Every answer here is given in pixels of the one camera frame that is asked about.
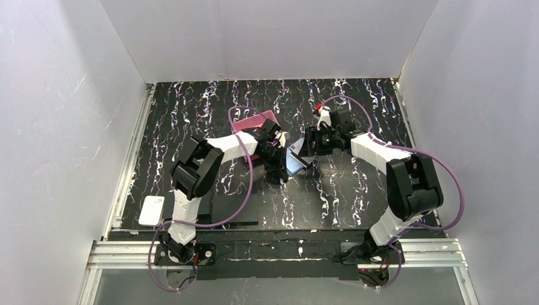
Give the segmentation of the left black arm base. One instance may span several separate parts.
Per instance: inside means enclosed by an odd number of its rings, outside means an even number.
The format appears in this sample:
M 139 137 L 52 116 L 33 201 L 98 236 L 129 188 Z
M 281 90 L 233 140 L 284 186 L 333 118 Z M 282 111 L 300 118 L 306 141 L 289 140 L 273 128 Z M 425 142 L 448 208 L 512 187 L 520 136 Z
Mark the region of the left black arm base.
M 174 252 L 167 246 L 157 245 L 153 264 L 155 266 L 212 266 L 216 263 L 216 245 L 197 243 L 179 247 Z

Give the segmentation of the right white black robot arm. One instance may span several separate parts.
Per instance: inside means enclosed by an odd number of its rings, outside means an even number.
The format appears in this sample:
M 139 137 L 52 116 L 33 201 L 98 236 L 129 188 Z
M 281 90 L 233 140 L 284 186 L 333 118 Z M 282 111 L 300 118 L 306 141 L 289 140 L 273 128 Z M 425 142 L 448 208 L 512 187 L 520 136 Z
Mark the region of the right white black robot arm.
M 350 111 L 331 111 L 320 105 L 314 115 L 317 124 L 305 129 L 301 147 L 290 153 L 292 158 L 308 168 L 315 158 L 340 149 L 386 177 L 388 206 L 384 214 L 365 233 L 361 244 L 341 252 L 335 260 L 383 257 L 410 225 L 443 203 L 433 161 L 424 154 L 392 148 L 370 132 L 357 131 Z

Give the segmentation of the white rectangular device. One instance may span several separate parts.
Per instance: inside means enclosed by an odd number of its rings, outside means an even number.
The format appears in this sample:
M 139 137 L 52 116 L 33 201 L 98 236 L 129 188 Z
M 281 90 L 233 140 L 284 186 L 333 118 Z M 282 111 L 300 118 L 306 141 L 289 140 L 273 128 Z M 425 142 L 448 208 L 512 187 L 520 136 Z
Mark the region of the white rectangular device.
M 156 227 L 161 224 L 164 196 L 146 196 L 140 211 L 138 223 L 144 227 Z

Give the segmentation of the aluminium front rail frame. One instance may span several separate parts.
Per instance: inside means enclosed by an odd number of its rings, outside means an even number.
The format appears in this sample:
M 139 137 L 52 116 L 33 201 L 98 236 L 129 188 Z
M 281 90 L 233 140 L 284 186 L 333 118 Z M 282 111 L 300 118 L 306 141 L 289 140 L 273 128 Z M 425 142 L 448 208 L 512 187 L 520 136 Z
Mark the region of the aluminium front rail frame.
M 90 252 L 81 304 L 92 304 L 105 270 L 142 269 L 150 277 L 159 271 L 186 271 L 200 280 L 227 278 L 333 278 L 341 281 L 365 279 L 376 289 L 401 283 L 407 268 L 449 268 L 455 275 L 465 304 L 478 298 L 468 273 L 468 264 L 457 239 L 411 238 L 400 240 L 388 254 L 371 258 L 346 256 L 354 241 L 329 238 L 274 238 L 241 240 L 229 238 L 196 244 L 185 263 L 171 259 L 161 247 L 149 241 L 99 241 Z

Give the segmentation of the aluminium left side rail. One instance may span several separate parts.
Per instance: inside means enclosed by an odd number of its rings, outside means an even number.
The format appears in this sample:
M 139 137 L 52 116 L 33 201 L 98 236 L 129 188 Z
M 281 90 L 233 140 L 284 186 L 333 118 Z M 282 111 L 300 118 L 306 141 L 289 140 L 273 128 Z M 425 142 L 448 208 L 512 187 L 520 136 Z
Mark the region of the aluminium left side rail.
M 152 99 L 155 91 L 155 84 L 148 83 L 146 85 L 146 95 L 142 102 L 135 129 L 133 131 L 126 160 L 124 162 L 122 172 L 118 181 L 116 193 L 112 203 L 111 211 L 107 218 L 106 226 L 101 237 L 101 241 L 107 241 L 108 237 L 113 229 L 121 227 L 123 210 L 125 207 L 126 197 L 130 190 L 130 184 L 134 173 L 134 168 L 137 163 L 140 145 L 144 135 L 144 129 L 149 116 L 149 111 L 152 104 Z

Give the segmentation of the large black flat plate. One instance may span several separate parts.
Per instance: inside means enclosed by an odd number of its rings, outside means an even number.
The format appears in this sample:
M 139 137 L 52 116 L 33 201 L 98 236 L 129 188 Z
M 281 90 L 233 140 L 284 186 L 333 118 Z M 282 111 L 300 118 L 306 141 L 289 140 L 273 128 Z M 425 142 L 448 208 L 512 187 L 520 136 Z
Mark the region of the large black flat plate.
M 242 194 L 213 195 L 211 203 L 211 221 L 220 222 L 232 216 L 242 205 Z M 231 224 L 254 226 L 259 223 L 259 194 L 251 194 L 242 211 Z

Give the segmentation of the small black flat plate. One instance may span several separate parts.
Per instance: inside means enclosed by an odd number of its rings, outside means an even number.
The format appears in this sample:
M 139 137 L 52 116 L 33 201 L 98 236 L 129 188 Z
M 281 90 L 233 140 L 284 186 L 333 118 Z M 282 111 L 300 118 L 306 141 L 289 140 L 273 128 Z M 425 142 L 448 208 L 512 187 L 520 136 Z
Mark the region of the small black flat plate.
M 212 220 L 212 202 L 210 196 L 200 199 L 197 219 L 199 223 L 209 223 Z

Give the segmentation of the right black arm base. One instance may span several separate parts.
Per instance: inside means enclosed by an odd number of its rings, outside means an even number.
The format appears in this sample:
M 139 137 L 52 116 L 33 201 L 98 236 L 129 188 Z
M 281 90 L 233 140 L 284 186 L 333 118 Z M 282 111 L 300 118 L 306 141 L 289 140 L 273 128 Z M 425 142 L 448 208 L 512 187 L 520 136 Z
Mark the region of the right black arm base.
M 335 262 L 345 265 L 377 264 L 384 266 L 388 263 L 398 264 L 399 261 L 404 263 L 405 258 L 402 245 L 396 241 L 392 246 L 383 245 L 381 247 L 375 247 L 373 250 L 368 246 L 364 246 L 363 243 L 342 242 L 333 259 Z

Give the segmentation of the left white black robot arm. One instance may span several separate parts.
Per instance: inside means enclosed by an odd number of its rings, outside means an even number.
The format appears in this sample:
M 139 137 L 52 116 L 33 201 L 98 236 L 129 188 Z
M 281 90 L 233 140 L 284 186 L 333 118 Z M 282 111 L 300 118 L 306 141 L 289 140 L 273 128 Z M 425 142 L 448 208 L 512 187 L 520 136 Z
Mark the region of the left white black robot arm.
M 286 142 L 289 134 L 271 119 L 261 126 L 245 128 L 219 138 L 191 137 L 183 145 L 171 169 L 174 209 L 166 233 L 159 236 L 161 247 L 180 264 L 195 257 L 196 221 L 202 198 L 212 189 L 223 163 L 254 156 L 262 160 L 267 175 L 277 183 L 287 179 Z

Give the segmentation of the pink plastic tray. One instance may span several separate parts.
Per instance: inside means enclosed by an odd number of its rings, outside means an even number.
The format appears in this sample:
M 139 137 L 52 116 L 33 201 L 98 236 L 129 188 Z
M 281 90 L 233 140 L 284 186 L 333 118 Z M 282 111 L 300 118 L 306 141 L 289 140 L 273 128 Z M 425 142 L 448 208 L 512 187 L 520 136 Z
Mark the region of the pink plastic tray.
M 257 142 L 253 138 L 253 136 L 248 134 L 248 129 L 261 126 L 264 123 L 265 119 L 271 119 L 278 124 L 272 111 L 266 111 L 262 114 L 257 114 L 255 116 L 233 122 L 233 127 L 235 127 L 235 130 L 238 132 L 237 135 L 242 140 L 242 143 L 245 146 L 246 150 L 244 150 L 242 145 L 238 143 L 237 148 L 234 148 L 233 150 L 231 150 L 231 152 L 226 153 L 226 156 L 229 159 L 247 159 L 248 154 L 250 156 L 254 152 Z

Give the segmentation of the blue leather card holder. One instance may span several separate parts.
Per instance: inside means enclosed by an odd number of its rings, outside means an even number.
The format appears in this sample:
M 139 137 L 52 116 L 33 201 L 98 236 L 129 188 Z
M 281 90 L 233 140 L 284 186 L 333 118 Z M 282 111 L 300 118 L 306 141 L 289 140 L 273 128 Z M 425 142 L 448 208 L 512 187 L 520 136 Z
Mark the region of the blue leather card holder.
M 295 153 L 295 154 L 299 155 L 299 150 L 300 150 L 300 148 L 302 146 L 302 143 L 303 143 L 303 138 L 300 138 L 300 139 L 295 141 L 293 144 L 291 144 L 287 148 L 286 167 L 287 167 L 287 172 L 289 174 L 289 177 L 293 177 L 295 174 L 297 174 L 301 170 L 306 170 L 307 169 L 307 168 L 301 168 L 290 156 L 291 153 Z M 315 157 L 312 156 L 312 157 L 307 157 L 307 158 L 304 158 L 304 159 L 307 162 L 310 162 L 312 164 Z

